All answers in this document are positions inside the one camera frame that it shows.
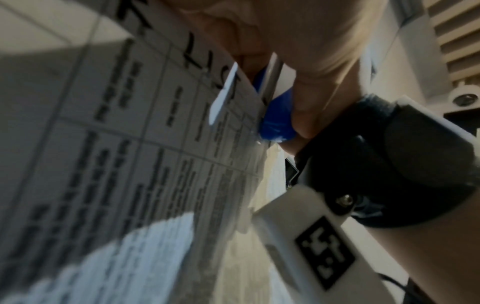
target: paper sheet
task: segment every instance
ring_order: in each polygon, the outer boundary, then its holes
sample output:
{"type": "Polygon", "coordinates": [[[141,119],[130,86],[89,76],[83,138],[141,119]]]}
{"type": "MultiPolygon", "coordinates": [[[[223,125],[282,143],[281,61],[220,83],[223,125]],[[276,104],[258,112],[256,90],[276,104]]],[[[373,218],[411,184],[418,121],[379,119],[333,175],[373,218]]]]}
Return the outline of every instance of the paper sheet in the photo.
{"type": "Polygon", "coordinates": [[[0,302],[209,303],[264,171],[248,79],[209,125],[234,63],[159,1],[0,0],[0,29],[0,302]]]}

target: screw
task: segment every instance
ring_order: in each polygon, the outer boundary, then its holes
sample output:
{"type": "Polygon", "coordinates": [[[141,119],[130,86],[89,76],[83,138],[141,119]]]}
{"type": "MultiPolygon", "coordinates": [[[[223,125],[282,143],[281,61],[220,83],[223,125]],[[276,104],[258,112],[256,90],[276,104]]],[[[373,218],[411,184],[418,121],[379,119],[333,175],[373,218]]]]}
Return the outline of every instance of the screw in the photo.
{"type": "Polygon", "coordinates": [[[354,203],[354,198],[351,195],[344,195],[335,200],[335,202],[343,208],[350,207],[354,203]]]}

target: black cable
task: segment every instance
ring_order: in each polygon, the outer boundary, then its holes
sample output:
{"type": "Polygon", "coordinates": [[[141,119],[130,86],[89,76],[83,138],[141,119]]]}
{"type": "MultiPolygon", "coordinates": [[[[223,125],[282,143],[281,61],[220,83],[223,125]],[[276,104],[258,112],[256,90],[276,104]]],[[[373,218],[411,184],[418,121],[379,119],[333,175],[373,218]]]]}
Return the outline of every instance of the black cable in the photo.
{"type": "Polygon", "coordinates": [[[397,286],[398,288],[400,288],[401,290],[405,291],[406,294],[408,294],[410,296],[410,298],[416,303],[416,304],[426,304],[427,302],[420,296],[418,295],[416,292],[414,292],[413,290],[410,290],[408,289],[406,286],[403,286],[402,284],[400,284],[397,280],[395,280],[394,278],[386,275],[386,274],[383,274],[383,273],[379,273],[377,272],[377,274],[380,276],[380,278],[384,281],[387,281],[387,282],[390,282],[392,283],[393,285],[397,286]]]}

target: black wristband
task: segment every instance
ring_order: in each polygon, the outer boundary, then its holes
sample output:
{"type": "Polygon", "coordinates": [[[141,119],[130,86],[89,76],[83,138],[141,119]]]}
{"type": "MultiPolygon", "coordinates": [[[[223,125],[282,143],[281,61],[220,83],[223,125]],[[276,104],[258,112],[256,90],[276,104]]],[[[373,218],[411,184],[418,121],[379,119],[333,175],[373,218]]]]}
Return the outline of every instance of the black wristband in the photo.
{"type": "Polygon", "coordinates": [[[413,104],[375,95],[352,105],[295,157],[298,183],[355,199],[365,226],[400,227],[444,214],[479,184],[475,138],[413,104]]]}

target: human hand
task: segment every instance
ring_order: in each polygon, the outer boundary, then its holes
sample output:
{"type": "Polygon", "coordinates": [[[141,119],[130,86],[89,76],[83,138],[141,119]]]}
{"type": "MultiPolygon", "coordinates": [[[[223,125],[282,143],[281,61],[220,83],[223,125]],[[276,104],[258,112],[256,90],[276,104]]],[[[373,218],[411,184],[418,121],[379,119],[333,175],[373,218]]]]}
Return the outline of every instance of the human hand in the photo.
{"type": "Polygon", "coordinates": [[[387,2],[165,1],[230,52],[249,78],[268,64],[272,51],[296,70],[291,122],[299,136],[282,146],[292,154],[361,97],[358,67],[352,66],[387,2]]]}

